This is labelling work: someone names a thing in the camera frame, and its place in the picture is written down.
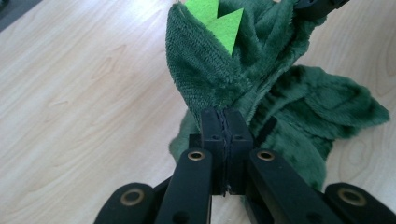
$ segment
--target wood grain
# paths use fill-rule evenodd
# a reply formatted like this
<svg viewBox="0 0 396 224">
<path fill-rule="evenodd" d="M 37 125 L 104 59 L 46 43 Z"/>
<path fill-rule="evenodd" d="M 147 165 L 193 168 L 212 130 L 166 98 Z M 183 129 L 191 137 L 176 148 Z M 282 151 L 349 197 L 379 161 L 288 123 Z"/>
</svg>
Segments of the wood grain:
<svg viewBox="0 0 396 224">
<path fill-rule="evenodd" d="M 166 67 L 171 0 L 43 1 L 0 33 L 0 223 L 93 223 L 118 187 L 155 186 L 186 106 Z M 351 1 L 298 62 L 354 78 L 396 116 L 395 1 Z M 396 211 L 395 123 L 336 142 L 327 183 Z M 212 223 L 249 223 L 216 197 Z"/>
</svg>

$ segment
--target stuffed dinosaur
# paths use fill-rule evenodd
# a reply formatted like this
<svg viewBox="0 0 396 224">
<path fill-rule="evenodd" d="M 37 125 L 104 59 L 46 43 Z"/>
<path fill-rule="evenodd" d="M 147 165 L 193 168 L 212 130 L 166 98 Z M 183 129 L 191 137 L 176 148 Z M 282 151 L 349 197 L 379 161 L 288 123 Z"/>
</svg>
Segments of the stuffed dinosaur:
<svg viewBox="0 0 396 224">
<path fill-rule="evenodd" d="M 258 139 L 277 120 L 263 148 L 286 159 L 304 181 L 320 189 L 325 161 L 338 138 L 389 120 L 389 112 L 353 80 L 317 67 L 293 66 L 309 36 L 325 19 L 293 11 L 297 0 L 188 0 L 168 14 L 166 58 L 188 111 L 170 144 L 177 160 L 199 133 L 200 112 L 234 107 Z"/>
</svg>

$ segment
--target green felt spike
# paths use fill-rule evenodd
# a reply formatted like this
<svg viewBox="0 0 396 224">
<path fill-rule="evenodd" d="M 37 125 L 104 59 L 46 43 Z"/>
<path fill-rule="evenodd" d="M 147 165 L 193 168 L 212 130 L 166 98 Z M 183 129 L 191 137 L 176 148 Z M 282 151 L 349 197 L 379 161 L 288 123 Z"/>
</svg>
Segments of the green felt spike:
<svg viewBox="0 0 396 224">
<path fill-rule="evenodd" d="M 224 45 L 230 54 L 233 54 L 233 45 L 235 44 L 236 34 L 238 33 L 243 12 L 244 9 L 238 9 L 235 12 L 210 22 L 206 26 L 208 30 L 213 32 L 215 38 Z"/>
<path fill-rule="evenodd" d="M 218 17 L 219 0 L 188 0 L 184 5 L 205 26 Z"/>
<path fill-rule="evenodd" d="M 219 0 L 189 0 L 185 6 L 195 19 L 203 23 L 227 51 L 233 54 L 233 46 L 244 9 L 240 8 L 218 18 Z"/>
</svg>

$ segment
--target black clamp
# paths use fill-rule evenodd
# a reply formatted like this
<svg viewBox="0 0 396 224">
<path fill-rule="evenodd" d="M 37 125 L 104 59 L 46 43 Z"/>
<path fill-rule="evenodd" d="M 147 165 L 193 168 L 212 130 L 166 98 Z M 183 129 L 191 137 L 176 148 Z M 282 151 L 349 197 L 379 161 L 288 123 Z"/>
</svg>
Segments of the black clamp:
<svg viewBox="0 0 396 224">
<path fill-rule="evenodd" d="M 313 21 L 327 16 L 349 0 L 299 0 L 295 12 L 302 18 Z"/>
</svg>

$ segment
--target green plush toy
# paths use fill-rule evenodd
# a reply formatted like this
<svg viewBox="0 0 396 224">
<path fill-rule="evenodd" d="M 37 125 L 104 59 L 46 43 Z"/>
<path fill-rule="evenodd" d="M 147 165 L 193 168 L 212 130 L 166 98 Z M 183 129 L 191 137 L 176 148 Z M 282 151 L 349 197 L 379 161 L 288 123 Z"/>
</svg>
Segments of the green plush toy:
<svg viewBox="0 0 396 224">
<path fill-rule="evenodd" d="M 189 135 L 199 133 L 203 109 L 234 107 L 255 138 L 276 118 L 261 146 L 280 152 L 306 183 L 320 189 L 332 142 L 389 120 L 387 109 L 351 79 L 292 66 L 324 22 L 299 18 L 294 4 L 188 0 L 170 8 L 166 57 L 189 108 L 170 144 L 176 159 L 188 149 Z"/>
</svg>

